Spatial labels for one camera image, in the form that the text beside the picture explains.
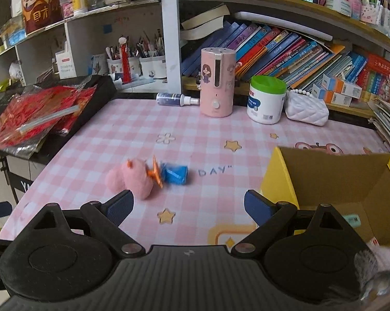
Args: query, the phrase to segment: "green lid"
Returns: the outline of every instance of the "green lid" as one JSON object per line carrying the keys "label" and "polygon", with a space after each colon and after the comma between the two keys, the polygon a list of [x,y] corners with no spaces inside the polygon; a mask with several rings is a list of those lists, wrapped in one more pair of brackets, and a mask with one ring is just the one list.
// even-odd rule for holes
{"label": "green lid", "polygon": [[254,89],[267,94],[285,94],[287,91],[285,82],[270,76],[253,76],[250,84]]}

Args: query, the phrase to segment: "white post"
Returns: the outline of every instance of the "white post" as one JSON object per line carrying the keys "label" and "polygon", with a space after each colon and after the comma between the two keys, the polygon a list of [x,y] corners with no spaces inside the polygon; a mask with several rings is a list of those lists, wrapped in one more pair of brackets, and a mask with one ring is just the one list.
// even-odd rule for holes
{"label": "white post", "polygon": [[162,0],[163,37],[165,42],[168,90],[182,92],[180,79],[179,6],[178,0]]}

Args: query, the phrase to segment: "orange and white box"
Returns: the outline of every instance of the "orange and white box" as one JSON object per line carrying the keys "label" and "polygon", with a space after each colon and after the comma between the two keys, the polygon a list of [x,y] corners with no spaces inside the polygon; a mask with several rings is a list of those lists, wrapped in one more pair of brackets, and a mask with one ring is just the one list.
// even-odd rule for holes
{"label": "orange and white box", "polygon": [[315,98],[323,99],[325,103],[343,105],[348,107],[352,97],[337,92],[326,90],[324,87],[313,84],[312,95]]}
{"label": "orange and white box", "polygon": [[360,99],[362,88],[354,83],[341,80],[338,77],[323,74],[322,86],[329,91]]}

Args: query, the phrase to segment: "pink humidifier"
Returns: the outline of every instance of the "pink humidifier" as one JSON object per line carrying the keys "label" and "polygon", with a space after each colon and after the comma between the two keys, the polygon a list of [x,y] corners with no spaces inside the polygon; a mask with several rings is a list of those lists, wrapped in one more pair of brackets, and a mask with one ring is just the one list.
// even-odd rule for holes
{"label": "pink humidifier", "polygon": [[221,118],[232,113],[234,71],[234,50],[202,49],[200,110],[203,114]]}

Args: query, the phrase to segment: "white quilted handbag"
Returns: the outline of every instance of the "white quilted handbag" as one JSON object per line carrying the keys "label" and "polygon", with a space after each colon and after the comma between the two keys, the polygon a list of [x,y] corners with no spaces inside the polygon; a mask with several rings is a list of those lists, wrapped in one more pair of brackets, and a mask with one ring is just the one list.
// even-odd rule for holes
{"label": "white quilted handbag", "polygon": [[287,92],[284,108],[287,118],[313,125],[323,126],[329,117],[329,110],[322,99],[294,91]]}

